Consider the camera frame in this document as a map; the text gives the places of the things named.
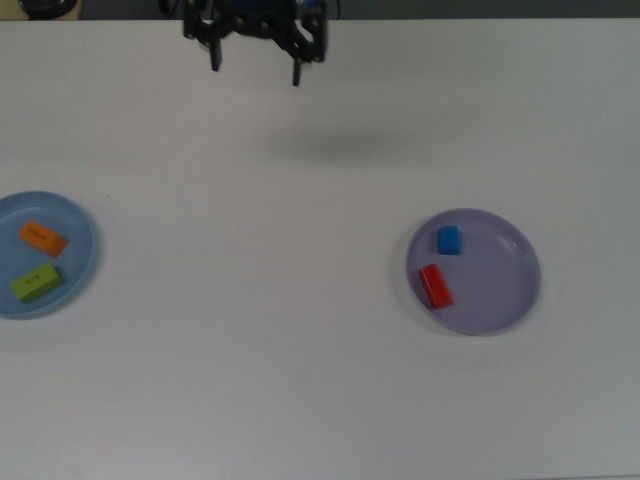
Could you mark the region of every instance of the blue plate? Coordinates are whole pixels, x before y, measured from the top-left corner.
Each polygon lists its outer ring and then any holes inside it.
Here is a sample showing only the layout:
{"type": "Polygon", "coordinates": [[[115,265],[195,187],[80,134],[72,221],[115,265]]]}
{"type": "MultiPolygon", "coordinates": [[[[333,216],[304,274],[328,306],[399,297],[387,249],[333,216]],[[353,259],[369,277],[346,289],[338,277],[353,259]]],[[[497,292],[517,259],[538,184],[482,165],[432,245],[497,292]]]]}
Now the blue plate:
{"type": "Polygon", "coordinates": [[[54,193],[24,192],[0,200],[0,316],[34,318],[51,313],[77,293],[87,280],[96,256],[96,235],[89,217],[71,200],[54,193]],[[33,220],[60,234],[67,247],[58,258],[36,250],[18,238],[33,220]],[[32,303],[22,303],[11,281],[51,262],[62,286],[32,303]]]}

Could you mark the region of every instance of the red rectangular block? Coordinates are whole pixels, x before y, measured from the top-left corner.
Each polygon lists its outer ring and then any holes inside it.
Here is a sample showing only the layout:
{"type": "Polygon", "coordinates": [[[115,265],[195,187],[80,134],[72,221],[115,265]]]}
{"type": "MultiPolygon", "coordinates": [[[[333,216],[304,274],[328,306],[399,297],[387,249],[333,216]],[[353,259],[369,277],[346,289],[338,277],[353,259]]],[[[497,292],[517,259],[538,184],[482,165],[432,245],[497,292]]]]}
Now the red rectangular block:
{"type": "Polygon", "coordinates": [[[451,294],[449,293],[449,289],[438,265],[434,263],[420,270],[420,280],[429,296],[433,308],[438,310],[453,303],[453,299],[451,298],[451,294]]]}

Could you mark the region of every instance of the blue cube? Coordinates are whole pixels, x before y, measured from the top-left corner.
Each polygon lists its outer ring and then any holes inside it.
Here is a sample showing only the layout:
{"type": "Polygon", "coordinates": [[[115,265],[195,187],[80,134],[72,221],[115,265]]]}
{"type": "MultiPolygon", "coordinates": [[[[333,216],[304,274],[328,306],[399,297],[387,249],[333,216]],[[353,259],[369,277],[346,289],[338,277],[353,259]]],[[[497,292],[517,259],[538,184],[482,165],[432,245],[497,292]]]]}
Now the blue cube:
{"type": "Polygon", "coordinates": [[[460,254],[460,230],[458,227],[447,225],[438,230],[438,253],[440,255],[460,254]]]}

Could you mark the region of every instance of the white table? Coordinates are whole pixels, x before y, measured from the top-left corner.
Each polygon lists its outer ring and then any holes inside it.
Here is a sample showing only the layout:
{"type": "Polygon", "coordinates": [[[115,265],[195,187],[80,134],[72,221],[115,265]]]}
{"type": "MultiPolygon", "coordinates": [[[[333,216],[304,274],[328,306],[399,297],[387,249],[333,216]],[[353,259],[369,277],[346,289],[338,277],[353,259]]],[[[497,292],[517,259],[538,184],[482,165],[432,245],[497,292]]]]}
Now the white table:
{"type": "Polygon", "coordinates": [[[3,480],[640,475],[640,21],[344,22],[290,85],[171,23],[0,24],[0,194],[82,204],[88,288],[0,321],[3,480]],[[493,211],[543,290],[434,323],[413,230],[493,211]]]}

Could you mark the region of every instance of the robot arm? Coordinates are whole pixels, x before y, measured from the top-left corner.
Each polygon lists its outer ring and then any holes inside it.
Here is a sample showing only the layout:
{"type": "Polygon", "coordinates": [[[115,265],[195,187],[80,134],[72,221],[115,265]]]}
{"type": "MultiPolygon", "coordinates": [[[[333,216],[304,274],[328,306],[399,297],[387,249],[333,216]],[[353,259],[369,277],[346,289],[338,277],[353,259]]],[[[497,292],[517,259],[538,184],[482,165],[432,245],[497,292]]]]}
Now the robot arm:
{"type": "Polygon", "coordinates": [[[211,53],[216,72],[222,63],[220,41],[231,32],[271,39],[293,59],[293,84],[300,84],[302,63],[323,62],[327,51],[324,0],[213,0],[214,20],[202,20],[197,0],[184,0],[184,36],[197,39],[211,53]],[[313,40],[302,34],[296,19],[313,40]]]}

